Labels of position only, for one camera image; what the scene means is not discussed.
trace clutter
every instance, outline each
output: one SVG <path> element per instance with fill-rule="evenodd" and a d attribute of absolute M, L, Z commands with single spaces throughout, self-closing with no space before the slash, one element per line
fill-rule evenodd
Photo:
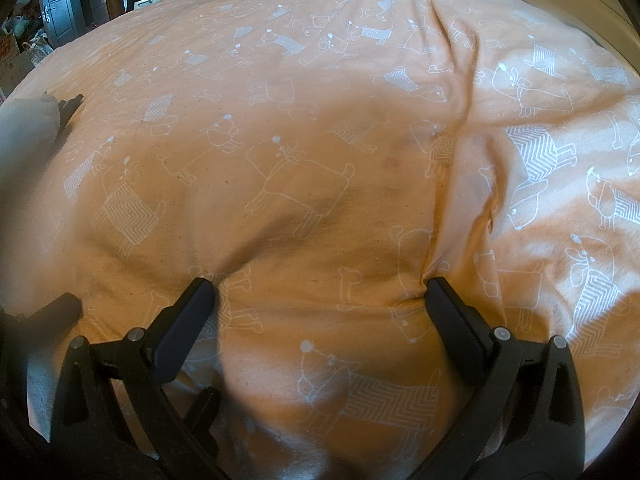
<path fill-rule="evenodd" d="M 39 1 L 17 4 L 0 27 L 0 103 L 52 52 Z"/>
<path fill-rule="evenodd" d="M 9 34 L 0 39 L 0 104 L 31 70 L 33 63 L 29 54 L 20 52 L 15 36 Z"/>

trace cartoon dog illustration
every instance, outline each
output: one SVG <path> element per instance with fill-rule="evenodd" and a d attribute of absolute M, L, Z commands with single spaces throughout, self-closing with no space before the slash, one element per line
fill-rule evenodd
<path fill-rule="evenodd" d="M 572 234 L 571 239 L 578 246 L 564 250 L 574 261 L 571 284 L 582 287 L 574 308 L 574 323 L 566 336 L 572 355 L 574 359 L 616 358 L 622 345 L 602 340 L 611 314 L 626 316 L 631 304 L 613 281 L 616 274 L 613 251 L 599 238 Z"/>
<path fill-rule="evenodd" d="M 354 303 L 351 298 L 351 288 L 353 285 L 362 283 L 362 273 L 357 269 L 340 267 L 340 303 L 336 305 L 338 310 L 348 311 L 359 308 L 361 305 Z"/>
<path fill-rule="evenodd" d="M 569 92 L 562 89 L 560 95 L 531 87 L 531 81 L 519 77 L 516 67 L 507 70 L 504 63 L 498 63 L 492 77 L 495 91 L 520 104 L 520 117 L 532 118 L 540 112 L 560 112 L 564 116 L 574 112 L 574 104 Z"/>
<path fill-rule="evenodd" d="M 414 22 L 414 20 L 406 20 L 406 30 L 409 31 L 409 35 L 404 40 L 404 43 L 398 43 L 398 48 L 405 48 L 407 50 L 413 50 L 416 54 L 423 56 L 424 54 L 432 54 L 436 52 L 436 47 L 427 46 L 426 38 L 429 34 L 434 36 L 442 36 L 442 33 L 437 29 L 429 25 L 426 16 L 420 16 L 422 23 Z"/>
<path fill-rule="evenodd" d="M 525 59 L 524 62 L 530 67 L 540 70 L 545 74 L 566 81 L 566 77 L 556 72 L 556 53 L 557 51 L 549 46 L 542 45 L 530 36 L 530 43 L 533 44 L 533 54 L 531 59 Z"/>
<path fill-rule="evenodd" d="M 311 15 L 311 25 L 302 27 L 302 32 L 308 38 L 319 36 L 322 30 L 331 23 L 331 20 L 335 18 L 335 14 L 330 16 L 315 16 Z"/>
<path fill-rule="evenodd" d="M 629 176 L 634 176 L 640 170 L 640 132 L 631 141 L 629 152 L 626 156 L 626 171 Z"/>
<path fill-rule="evenodd" d="M 277 103 L 278 110 L 286 112 L 294 120 L 313 121 L 318 118 L 318 105 L 297 99 L 291 79 L 252 85 L 249 88 L 249 106 L 265 102 Z"/>
<path fill-rule="evenodd" d="M 349 187 L 355 168 L 345 164 L 339 173 L 305 158 L 306 153 L 298 149 L 296 142 L 283 144 L 280 141 L 280 137 L 273 137 L 246 153 L 246 159 L 264 177 L 265 183 L 245 209 L 256 215 L 273 196 L 284 197 L 305 211 L 293 235 L 308 238 Z"/>
<path fill-rule="evenodd" d="M 373 153 L 377 146 L 365 142 L 366 135 L 379 126 L 388 123 L 389 110 L 375 96 L 370 96 L 363 107 L 357 107 L 352 113 L 329 129 L 347 144 L 356 147 L 363 153 Z"/>
<path fill-rule="evenodd" d="M 316 349 L 310 340 L 300 343 L 298 393 L 310 407 L 302 430 L 325 436 L 341 417 L 396 428 L 401 432 L 393 452 L 396 460 L 413 460 L 421 437 L 433 425 L 438 406 L 440 369 L 425 386 L 405 386 L 359 373 L 356 361 L 338 359 Z"/>
<path fill-rule="evenodd" d="M 576 165 L 576 149 L 573 144 L 557 147 L 544 124 L 509 126 L 505 132 L 527 171 L 527 180 L 514 190 L 507 212 L 514 229 L 519 231 L 538 215 L 538 197 L 548 186 L 547 177 L 563 166 Z"/>
<path fill-rule="evenodd" d="M 380 84 L 383 82 L 389 83 L 395 88 L 404 90 L 411 97 L 420 97 L 433 103 L 447 102 L 447 97 L 441 87 L 437 85 L 418 85 L 418 83 L 409 78 L 404 66 L 398 66 L 391 72 L 387 72 L 383 75 L 372 75 L 370 76 L 370 79 L 373 84 Z"/>
<path fill-rule="evenodd" d="M 122 161 L 121 174 L 116 177 L 112 166 L 102 175 L 102 188 L 106 200 L 91 222 L 95 229 L 105 220 L 123 236 L 118 256 L 127 259 L 133 247 L 140 245 L 154 230 L 164 215 L 166 204 L 163 200 L 156 209 L 151 209 L 133 190 L 138 178 L 138 162 L 131 162 L 130 157 Z"/>
<path fill-rule="evenodd" d="M 527 28 L 546 27 L 546 21 L 543 18 L 534 16 L 525 10 L 514 10 L 509 13 L 509 17 L 513 20 L 524 20 L 524 26 Z"/>
<path fill-rule="evenodd" d="M 242 291 L 248 294 L 251 291 L 251 267 L 245 266 L 227 272 L 205 272 L 201 266 L 192 266 L 189 269 L 191 278 L 205 278 L 218 288 L 220 295 L 218 308 L 207 319 L 191 348 L 187 361 L 190 363 L 205 361 L 218 355 L 220 352 L 220 336 L 225 330 L 235 328 L 238 330 L 250 330 L 257 334 L 263 331 L 260 316 L 252 308 L 236 309 L 229 299 L 230 292 Z"/>
<path fill-rule="evenodd" d="M 196 181 L 191 173 L 191 165 L 215 148 L 229 154 L 244 146 L 242 142 L 236 141 L 237 134 L 238 128 L 231 114 L 225 114 L 170 155 L 158 155 L 158 160 L 169 174 L 177 176 L 185 186 L 190 186 Z"/>
<path fill-rule="evenodd" d="M 422 291 L 423 279 L 431 277 L 437 271 L 449 270 L 449 263 L 441 255 L 433 258 L 431 235 L 431 231 L 427 229 L 405 230 L 401 225 L 389 229 L 389 236 L 398 247 L 398 283 L 402 291 L 401 301 L 390 308 L 391 319 L 410 344 L 419 341 L 431 331 L 431 320 L 424 309 L 424 302 L 418 307 L 413 303 L 409 306 L 412 296 L 415 297 L 415 293 L 411 293 L 412 285 L 417 285 Z M 428 265 L 422 270 L 425 251 Z"/>
<path fill-rule="evenodd" d="M 459 18 L 464 18 L 464 16 L 461 16 L 459 14 L 454 14 L 453 21 L 451 22 L 451 25 L 449 26 L 449 30 L 447 31 L 447 34 L 449 35 L 449 39 L 453 43 L 457 43 L 459 38 L 462 38 L 463 40 L 465 40 L 465 48 L 468 48 L 469 50 L 475 50 L 476 49 L 476 33 L 473 32 L 472 34 L 470 34 L 469 32 L 465 32 L 463 30 L 463 27 L 464 27 L 463 23 L 460 23 L 458 21 Z"/>
<path fill-rule="evenodd" d="M 78 188 L 84 178 L 89 174 L 99 174 L 101 171 L 106 170 L 105 158 L 111 153 L 111 143 L 113 137 L 109 137 L 106 142 L 102 143 L 74 170 L 74 172 L 66 177 L 62 181 L 62 186 L 65 189 L 65 194 L 72 203 L 76 203 L 78 199 Z"/>
<path fill-rule="evenodd" d="M 219 59 L 207 63 L 202 68 L 197 68 L 195 73 L 206 79 L 222 81 L 229 71 L 234 72 L 236 69 L 246 68 L 254 64 L 248 59 L 253 52 L 254 50 L 250 46 L 238 43 L 226 49 Z"/>
<path fill-rule="evenodd" d="M 155 85 L 165 72 L 164 68 L 153 67 L 134 78 L 124 70 L 120 71 L 120 75 L 113 82 L 115 88 L 111 89 L 110 94 L 118 104 L 125 103 Z"/>
<path fill-rule="evenodd" d="M 591 74 L 601 88 L 609 88 L 609 83 L 629 86 L 629 79 L 621 66 L 596 66 L 595 62 L 587 59 L 572 48 L 569 49 L 569 59 L 583 72 Z"/>
<path fill-rule="evenodd" d="M 347 52 L 348 49 L 348 41 L 329 32 L 321 36 L 316 46 L 309 48 L 308 54 L 299 61 L 306 67 L 318 62 L 325 70 L 338 70 L 343 60 L 358 57 L 356 53 Z"/>
<path fill-rule="evenodd" d="M 354 25 L 350 20 L 347 25 L 347 41 L 357 41 L 360 38 L 371 38 L 376 40 L 378 45 L 384 45 L 386 40 L 391 38 L 391 31 L 393 27 L 389 27 L 385 30 L 379 28 L 359 27 Z"/>
<path fill-rule="evenodd" d="M 533 270 L 497 269 L 494 251 L 475 254 L 474 265 L 488 298 L 501 298 L 505 309 L 517 311 L 514 330 L 528 333 L 533 326 L 533 313 L 540 302 L 542 269 L 540 261 Z"/>
<path fill-rule="evenodd" d="M 444 131 L 445 127 L 442 123 L 432 123 L 428 119 L 415 121 L 409 126 L 416 144 L 429 157 L 424 172 L 427 178 L 435 177 L 442 180 L 453 159 L 455 139 Z"/>
<path fill-rule="evenodd" d="M 268 28 L 267 31 L 262 35 L 258 46 L 267 46 L 268 44 L 276 44 L 284 48 L 282 57 L 289 57 L 293 56 L 294 54 L 299 54 L 305 49 L 304 45 L 299 44 L 297 41 L 294 41 L 287 36 L 276 34 L 270 28 Z"/>
<path fill-rule="evenodd" d="M 604 180 L 594 166 L 587 170 L 587 194 L 589 203 L 600 213 L 600 229 L 615 231 L 616 218 L 640 224 L 640 202 Z"/>

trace clamp jaw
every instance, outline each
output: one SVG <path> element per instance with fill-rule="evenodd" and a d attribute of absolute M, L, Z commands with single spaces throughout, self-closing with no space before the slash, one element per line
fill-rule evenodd
<path fill-rule="evenodd" d="M 196 278 L 148 330 L 133 328 L 110 343 L 92 345 L 82 336 L 71 341 L 56 391 L 51 447 L 73 466 L 75 478 L 228 480 L 216 466 L 218 446 L 209 433 L 220 392 L 206 388 L 181 418 L 162 390 L 177 377 L 217 305 L 211 282 Z M 111 380 L 124 384 L 158 460 L 136 447 Z"/>
<path fill-rule="evenodd" d="M 65 332 L 82 313 L 82 303 L 63 294 L 31 317 L 10 316 L 0 307 L 0 463 L 2 476 L 54 478 L 47 441 L 29 424 L 27 362 Z"/>
<path fill-rule="evenodd" d="M 457 420 L 407 480 L 574 480 L 584 468 L 584 415 L 567 342 L 519 341 L 491 329 L 444 278 L 427 282 L 427 312 L 458 372 L 476 384 Z M 522 386 L 500 449 L 478 460 L 516 382 Z"/>

